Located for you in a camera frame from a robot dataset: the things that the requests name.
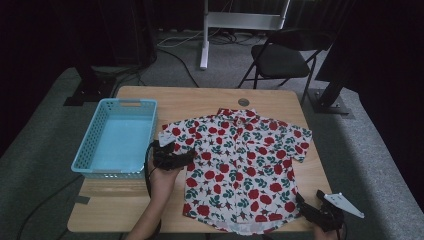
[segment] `white metal frame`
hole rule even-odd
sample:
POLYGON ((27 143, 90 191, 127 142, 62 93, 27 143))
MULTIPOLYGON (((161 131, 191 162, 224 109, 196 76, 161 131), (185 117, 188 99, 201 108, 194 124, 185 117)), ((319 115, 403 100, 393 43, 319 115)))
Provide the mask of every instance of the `white metal frame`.
POLYGON ((210 27, 278 30, 283 28, 290 1, 291 0, 286 0, 280 15, 265 15, 251 13, 209 12, 209 3, 208 0, 205 0, 205 12, 203 20, 203 46, 200 69, 206 70, 206 68, 208 67, 208 29, 210 27))

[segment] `wooden table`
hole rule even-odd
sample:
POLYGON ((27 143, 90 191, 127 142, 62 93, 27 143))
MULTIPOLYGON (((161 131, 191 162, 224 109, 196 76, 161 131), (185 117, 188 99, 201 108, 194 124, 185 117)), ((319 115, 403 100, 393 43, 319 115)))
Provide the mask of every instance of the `wooden table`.
MULTIPOLYGON (((215 88, 122 87, 118 98, 153 98, 158 101, 156 131, 166 123, 215 114, 219 108, 251 109, 259 115, 308 127, 294 92, 282 90, 247 90, 215 88), (239 105, 249 100, 247 107, 239 105)), ((303 163, 293 162, 299 192, 306 202, 319 207, 317 189, 331 193, 315 144, 312 142, 303 163)), ((182 215, 185 170, 181 171, 173 196, 162 218, 161 232, 216 233, 213 227, 182 215)), ((129 232, 146 208, 150 198, 145 181, 85 179, 80 196, 89 197, 88 204, 76 203, 68 222, 72 232, 129 232)), ((276 231, 309 231, 311 225, 303 217, 276 231)))

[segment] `short-sleeve shirt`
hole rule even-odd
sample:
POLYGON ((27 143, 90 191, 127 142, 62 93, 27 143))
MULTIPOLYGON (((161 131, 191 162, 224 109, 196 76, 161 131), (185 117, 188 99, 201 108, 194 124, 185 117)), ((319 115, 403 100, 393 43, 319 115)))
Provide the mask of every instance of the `short-sleeve shirt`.
POLYGON ((292 159, 302 162, 312 132, 259 116, 220 109, 163 126, 174 153, 194 148, 187 166, 183 215, 239 235, 264 234, 300 216, 292 159))

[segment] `shirt collar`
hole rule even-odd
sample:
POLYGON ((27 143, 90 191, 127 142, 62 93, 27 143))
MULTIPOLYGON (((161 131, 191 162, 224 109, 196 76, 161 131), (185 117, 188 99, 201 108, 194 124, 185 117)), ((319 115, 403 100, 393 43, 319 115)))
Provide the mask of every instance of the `shirt collar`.
POLYGON ((233 109, 221 108, 219 109, 217 115, 220 116, 223 120, 240 119, 243 122, 251 122, 252 120, 257 119, 259 117, 255 109, 233 110, 233 109))

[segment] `black chair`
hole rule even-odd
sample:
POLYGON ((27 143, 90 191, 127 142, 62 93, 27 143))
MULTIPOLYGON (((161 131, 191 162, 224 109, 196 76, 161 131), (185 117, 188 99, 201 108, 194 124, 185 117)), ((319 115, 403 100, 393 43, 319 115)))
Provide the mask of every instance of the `black chair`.
POLYGON ((316 56, 321 51, 328 50, 332 42, 333 35, 323 31, 297 28, 278 30, 269 36, 265 44, 252 47, 253 63, 237 88, 240 88, 245 81, 255 81, 253 89, 256 89, 258 80, 285 79, 279 85, 282 86, 291 78, 308 77, 300 101, 303 104, 314 72, 316 56), (308 51, 314 52, 305 60, 301 52, 308 51), (309 68, 308 63, 311 60, 312 66, 309 68), (254 66, 256 66, 255 78, 247 79, 254 66))

